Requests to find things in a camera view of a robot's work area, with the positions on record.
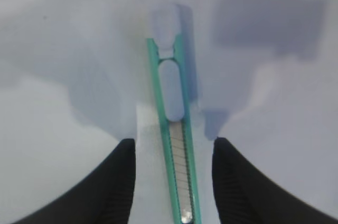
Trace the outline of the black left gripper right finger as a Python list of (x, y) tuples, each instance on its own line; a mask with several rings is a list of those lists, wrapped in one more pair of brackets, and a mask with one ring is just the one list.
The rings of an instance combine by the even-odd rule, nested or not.
[(221, 223), (337, 223), (267, 178), (226, 138), (214, 141), (212, 183)]

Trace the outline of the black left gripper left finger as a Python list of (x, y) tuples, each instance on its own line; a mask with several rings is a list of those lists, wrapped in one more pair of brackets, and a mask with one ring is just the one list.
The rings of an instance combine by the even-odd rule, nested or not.
[(18, 222), (128, 223), (135, 180), (135, 140), (123, 139), (85, 179)]

